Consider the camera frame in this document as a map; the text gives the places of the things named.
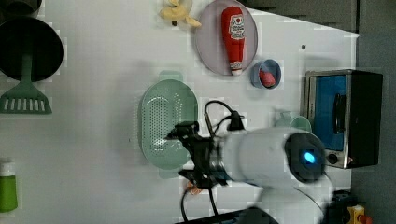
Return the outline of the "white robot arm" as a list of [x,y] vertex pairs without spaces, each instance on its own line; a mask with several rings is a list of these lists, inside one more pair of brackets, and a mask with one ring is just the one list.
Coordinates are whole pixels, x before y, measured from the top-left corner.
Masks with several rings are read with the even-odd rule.
[[203,137],[196,121],[174,127],[167,140],[189,152],[194,167],[180,175],[200,189],[228,182],[260,188],[253,205],[194,224],[323,224],[334,187],[325,148],[312,133],[291,127],[239,130]]

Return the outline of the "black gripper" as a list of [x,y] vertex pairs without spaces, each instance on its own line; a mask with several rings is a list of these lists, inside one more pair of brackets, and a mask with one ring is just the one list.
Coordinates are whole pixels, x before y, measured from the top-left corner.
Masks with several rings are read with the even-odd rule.
[[211,137],[196,135],[198,132],[197,121],[183,121],[164,138],[165,140],[182,138],[182,145],[191,156],[193,168],[183,169],[178,173],[199,189],[212,189],[216,185],[227,186],[219,146]]

